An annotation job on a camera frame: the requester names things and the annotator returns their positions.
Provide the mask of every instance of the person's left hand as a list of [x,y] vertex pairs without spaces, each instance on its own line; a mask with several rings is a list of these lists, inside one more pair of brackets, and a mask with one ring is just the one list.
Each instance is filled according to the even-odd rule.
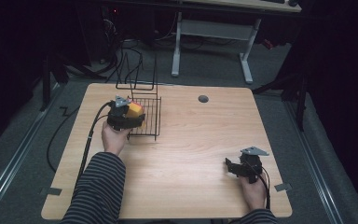
[[110,152],[118,156],[124,148],[127,135],[131,129],[116,131],[106,121],[103,123],[102,139],[105,152]]

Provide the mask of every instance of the striped shirt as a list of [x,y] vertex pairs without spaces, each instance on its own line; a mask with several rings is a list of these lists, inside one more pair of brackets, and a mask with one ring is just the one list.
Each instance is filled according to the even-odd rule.
[[[71,205],[60,223],[118,223],[126,167],[109,152],[95,154],[79,178]],[[267,209],[256,209],[241,218],[240,224],[274,224]]]

